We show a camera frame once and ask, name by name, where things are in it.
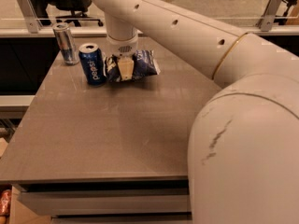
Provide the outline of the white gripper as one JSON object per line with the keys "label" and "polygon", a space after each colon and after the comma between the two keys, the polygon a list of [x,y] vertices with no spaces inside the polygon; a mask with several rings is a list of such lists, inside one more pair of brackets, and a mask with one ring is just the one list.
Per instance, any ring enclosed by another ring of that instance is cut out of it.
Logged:
{"label": "white gripper", "polygon": [[121,57],[118,59],[118,67],[122,80],[130,80],[134,71],[134,61],[129,58],[135,54],[138,46],[138,36],[135,35],[129,40],[116,40],[110,36],[107,37],[110,53]]}

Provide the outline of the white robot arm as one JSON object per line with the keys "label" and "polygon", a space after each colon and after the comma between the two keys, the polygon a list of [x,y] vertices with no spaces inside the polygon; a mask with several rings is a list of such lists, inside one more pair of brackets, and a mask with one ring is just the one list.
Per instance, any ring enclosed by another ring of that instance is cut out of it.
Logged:
{"label": "white robot arm", "polygon": [[299,224],[298,59],[159,0],[92,0],[116,47],[143,32],[222,90],[188,147],[193,224]]}

